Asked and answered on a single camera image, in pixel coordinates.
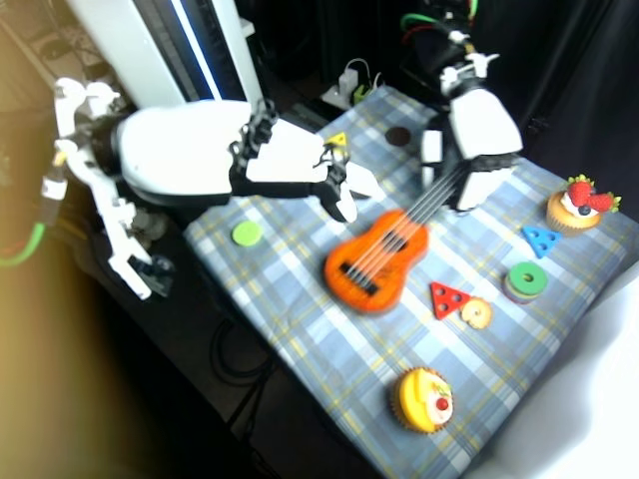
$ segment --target orange ukulele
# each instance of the orange ukulele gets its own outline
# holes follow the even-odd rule
[[[384,312],[397,304],[408,271],[428,248],[425,223],[453,194],[462,166],[438,179],[413,207],[385,213],[360,237],[336,247],[324,277],[344,303],[362,312]]]

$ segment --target guitar string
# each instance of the guitar string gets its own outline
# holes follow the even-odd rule
[[[454,181],[452,181],[452,183],[449,183],[440,192],[440,195],[438,195],[438,199],[436,202],[439,203],[441,201],[445,201],[448,197],[450,197],[450,195],[453,192],[454,192]],[[406,230],[407,230],[406,238],[404,237],[404,235],[401,235],[401,237],[397,236],[397,238],[395,238],[394,241],[392,241],[387,246],[388,249],[393,250],[396,246],[400,246],[403,241],[408,241],[419,230],[419,228],[422,227],[422,225],[419,225],[419,223],[425,222],[432,214],[434,214],[439,209],[440,206],[441,205],[430,205],[429,207],[427,207],[426,211],[420,212],[418,218],[415,218],[406,227]],[[368,276],[368,278],[366,279],[366,282],[369,282],[369,278],[375,276],[390,261],[390,258],[391,258],[390,254],[381,253],[377,257],[376,261],[373,264],[370,264],[369,267],[366,268],[366,270],[368,271],[368,273],[366,274],[366,276]]]
[[[370,264],[371,261],[378,258],[380,251],[373,252],[376,248],[381,245],[385,236],[390,232],[402,231],[405,225],[409,225],[411,223],[410,218],[415,216],[421,216],[423,214],[424,209],[430,210],[429,203],[433,201],[435,198],[441,200],[441,196],[439,195],[442,191],[451,187],[454,182],[456,182],[463,170],[457,168],[450,172],[445,177],[442,177],[431,189],[428,190],[422,197],[415,203],[415,205],[406,213],[404,213],[401,218],[399,218],[390,228],[388,228],[384,235],[380,236],[379,239],[371,245],[364,254],[362,254],[357,261],[348,269],[346,274],[351,277],[355,281],[359,281],[358,276],[365,277],[365,273],[363,272],[364,266]],[[402,239],[396,238],[389,245],[395,246],[398,245]],[[355,270],[355,275],[350,276],[352,272]]]
[[[438,196],[439,190],[447,188],[449,186],[449,185],[447,185],[447,183],[449,183],[451,180],[456,181],[458,179],[460,173],[462,173],[460,168],[457,168],[457,169],[453,170],[452,172],[447,174],[445,177],[442,177],[432,188],[430,188],[426,193],[424,193],[417,200],[417,202],[415,202],[415,204],[412,206],[412,208],[410,208],[399,219],[397,219],[395,221],[395,223],[392,226],[390,226],[385,231],[384,235],[380,236],[379,239],[377,239],[362,255],[360,255],[357,258],[355,263],[346,272],[346,275],[348,275],[349,277],[351,277],[355,281],[358,281],[357,277],[359,275],[361,275],[362,278],[364,278],[365,274],[362,271],[363,270],[363,265],[365,263],[370,263],[372,260],[374,260],[376,258],[376,256],[379,254],[379,251],[377,251],[375,253],[373,253],[373,251],[376,248],[378,248],[383,243],[383,240],[384,240],[385,236],[389,232],[393,232],[393,231],[395,231],[397,229],[403,229],[405,224],[409,224],[410,223],[410,217],[412,215],[414,215],[415,212],[420,211],[423,208],[427,208],[428,207],[427,203],[430,203],[430,201],[434,197]],[[354,276],[350,276],[353,271],[355,271],[355,275]]]
[[[442,194],[442,198],[443,199],[447,199],[450,195],[452,195],[452,193],[454,192],[454,187],[453,186],[449,186],[446,191],[443,192]],[[437,210],[439,209],[439,206],[433,206],[432,209],[428,212],[425,212],[424,215],[422,215],[419,220],[417,221],[417,223],[420,223],[421,221],[425,221],[427,218],[430,217],[430,215],[432,215],[433,213],[435,213]],[[422,225],[417,225],[417,224],[411,224],[410,226],[408,226],[408,228],[412,228],[412,231],[408,234],[408,238],[407,240],[409,240],[420,228],[422,228]],[[398,241],[398,244],[400,244],[403,241],[403,239],[400,239]],[[390,261],[391,256],[390,255],[386,255],[384,257],[384,255],[380,256],[380,260],[378,260],[376,263],[376,265],[373,266],[373,270],[367,275],[368,278],[374,277],[384,266],[386,266],[386,264]]]

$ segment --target table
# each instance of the table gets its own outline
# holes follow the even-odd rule
[[[433,218],[428,254],[410,273],[395,309],[370,317],[339,304],[322,282],[323,260],[380,214],[408,208],[419,196],[418,144],[430,115],[383,87],[321,132],[328,138],[346,131],[353,160],[371,168],[386,192],[380,202],[358,202],[360,217],[352,225],[332,221],[315,198],[244,198],[209,210],[185,232],[247,320],[388,477],[458,476],[622,260],[638,251],[639,225],[615,214],[536,259],[520,229],[545,227],[545,200],[564,181],[521,159],[511,179],[480,208],[466,216],[441,211]],[[384,133],[394,126],[410,130],[409,145],[386,142]],[[264,229],[251,248],[231,241],[233,226],[244,220]],[[527,306],[500,292],[503,275],[523,260],[534,260],[549,276],[547,290]],[[491,302],[492,324],[474,330],[457,313],[435,320],[429,293],[434,280]],[[451,421],[432,435],[404,429],[388,407],[393,382],[419,365],[439,371],[455,396]]]

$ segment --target red triangle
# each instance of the red triangle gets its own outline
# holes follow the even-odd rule
[[[432,294],[432,303],[437,319],[444,319],[453,311],[464,306],[470,299],[470,296],[465,292],[440,282],[432,282],[430,284],[430,293]]]

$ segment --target green wire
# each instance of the green wire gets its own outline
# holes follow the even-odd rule
[[[427,22],[427,23],[437,23],[437,21],[432,17],[426,17],[425,15],[419,15],[418,13],[406,13],[401,20],[399,20],[399,26],[401,30],[406,30],[408,22]]]
[[[475,18],[478,7],[479,7],[479,0],[470,0],[470,15],[469,15],[470,20]]]
[[[29,242],[24,246],[24,249],[14,256],[0,257],[0,267],[17,266],[21,262],[26,261],[38,248],[46,228],[44,224],[36,223],[31,230],[31,237],[29,238]]]

